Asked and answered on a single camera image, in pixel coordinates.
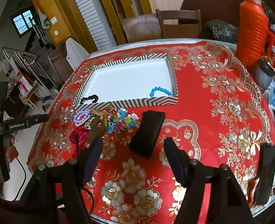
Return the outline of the person's left hand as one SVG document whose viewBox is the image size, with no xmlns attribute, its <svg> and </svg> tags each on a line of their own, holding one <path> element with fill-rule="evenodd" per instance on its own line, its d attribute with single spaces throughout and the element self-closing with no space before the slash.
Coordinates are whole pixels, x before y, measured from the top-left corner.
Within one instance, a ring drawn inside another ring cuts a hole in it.
<svg viewBox="0 0 275 224">
<path fill-rule="evenodd" d="M 17 151 L 16 147 L 14 146 L 15 138 L 10 135 L 10 136 L 4 136 L 3 139 L 5 142 L 10 143 L 10 145 L 6 151 L 6 157 L 7 157 L 7 161 L 9 163 L 11 163 L 11 162 L 13 162 L 14 159 L 16 159 L 19 156 L 19 152 Z"/>
</svg>

